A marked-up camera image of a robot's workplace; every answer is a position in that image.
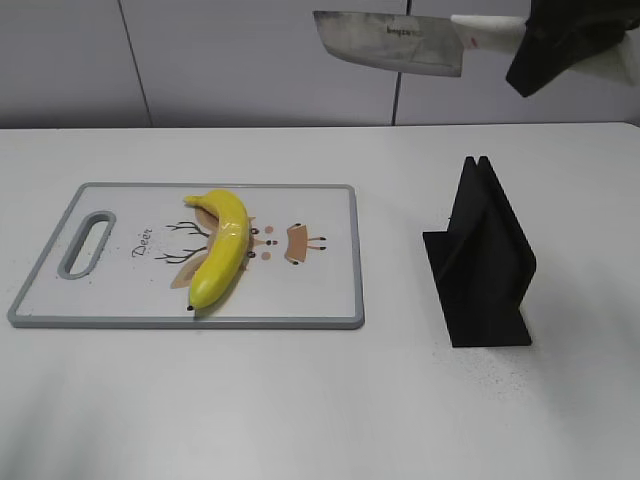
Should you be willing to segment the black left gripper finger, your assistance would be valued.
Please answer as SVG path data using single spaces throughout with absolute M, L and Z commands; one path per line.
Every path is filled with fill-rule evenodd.
M 619 46 L 638 27 L 636 0 L 533 1 L 506 81 L 529 97 L 570 67 Z

